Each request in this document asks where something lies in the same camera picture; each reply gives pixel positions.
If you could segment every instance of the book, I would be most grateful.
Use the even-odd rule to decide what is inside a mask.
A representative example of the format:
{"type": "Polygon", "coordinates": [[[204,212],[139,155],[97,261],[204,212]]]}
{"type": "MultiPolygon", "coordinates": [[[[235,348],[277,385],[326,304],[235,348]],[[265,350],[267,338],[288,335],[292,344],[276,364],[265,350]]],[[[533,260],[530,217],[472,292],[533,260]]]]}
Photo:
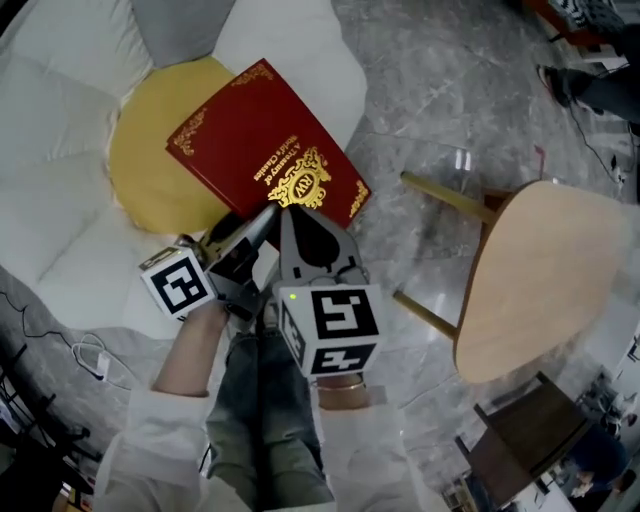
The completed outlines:
{"type": "Polygon", "coordinates": [[[166,149],[244,219],[277,201],[318,209],[346,228],[371,197],[349,159],[264,59],[198,108],[166,149]]]}

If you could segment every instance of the white cube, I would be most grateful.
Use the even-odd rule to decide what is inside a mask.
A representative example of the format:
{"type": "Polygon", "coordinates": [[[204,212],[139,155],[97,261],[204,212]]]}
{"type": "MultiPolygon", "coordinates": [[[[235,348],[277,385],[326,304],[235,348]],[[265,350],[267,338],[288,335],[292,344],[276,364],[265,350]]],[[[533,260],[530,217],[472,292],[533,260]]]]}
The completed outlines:
{"type": "Polygon", "coordinates": [[[168,247],[140,268],[153,299],[170,318],[185,316],[216,297],[195,254],[187,247],[168,247]]]}
{"type": "Polygon", "coordinates": [[[305,377],[368,370],[386,340],[380,286],[280,288],[279,326],[305,377]]]}

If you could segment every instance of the white cable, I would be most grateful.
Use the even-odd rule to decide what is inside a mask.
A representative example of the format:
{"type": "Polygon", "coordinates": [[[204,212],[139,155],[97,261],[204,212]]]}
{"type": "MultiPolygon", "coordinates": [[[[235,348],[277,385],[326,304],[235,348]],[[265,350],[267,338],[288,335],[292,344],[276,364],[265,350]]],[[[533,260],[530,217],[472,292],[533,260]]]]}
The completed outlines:
{"type": "Polygon", "coordinates": [[[107,375],[109,373],[109,364],[111,361],[115,361],[122,368],[124,368],[126,370],[126,373],[128,374],[128,376],[133,382],[138,381],[135,374],[131,371],[131,368],[129,368],[114,354],[109,352],[109,350],[107,350],[107,348],[105,347],[103,341],[93,333],[90,333],[90,332],[85,333],[80,339],[79,343],[74,343],[73,345],[71,345],[71,353],[73,354],[73,357],[75,358],[76,362],[80,366],[82,366],[85,370],[90,372],[98,380],[106,382],[111,386],[114,386],[119,389],[123,389],[125,391],[131,391],[131,388],[120,386],[119,384],[115,384],[107,379],[107,375]],[[85,339],[88,337],[93,338],[97,343],[85,342],[85,339]],[[96,367],[91,366],[89,363],[85,361],[85,359],[82,357],[82,353],[81,353],[82,350],[92,350],[98,353],[98,364],[96,367]]]}

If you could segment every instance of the bracelet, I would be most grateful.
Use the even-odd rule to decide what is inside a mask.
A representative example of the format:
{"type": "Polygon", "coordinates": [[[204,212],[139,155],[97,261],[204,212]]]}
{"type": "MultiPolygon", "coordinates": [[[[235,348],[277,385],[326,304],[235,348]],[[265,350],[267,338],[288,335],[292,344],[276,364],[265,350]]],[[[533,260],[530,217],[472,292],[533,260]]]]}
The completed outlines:
{"type": "Polygon", "coordinates": [[[343,386],[341,388],[327,388],[325,386],[317,386],[317,389],[319,389],[320,391],[352,391],[359,388],[360,386],[364,386],[363,380],[361,380],[357,384],[352,384],[351,386],[343,386]]]}

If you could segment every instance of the gray pillow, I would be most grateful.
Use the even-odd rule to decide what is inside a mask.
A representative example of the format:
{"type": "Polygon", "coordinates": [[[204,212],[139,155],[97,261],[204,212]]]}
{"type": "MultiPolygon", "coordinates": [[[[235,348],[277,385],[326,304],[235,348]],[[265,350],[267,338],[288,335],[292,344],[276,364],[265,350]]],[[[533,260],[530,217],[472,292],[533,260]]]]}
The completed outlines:
{"type": "Polygon", "coordinates": [[[234,3],[235,0],[131,0],[142,39],[159,68],[210,54],[234,3]]]}

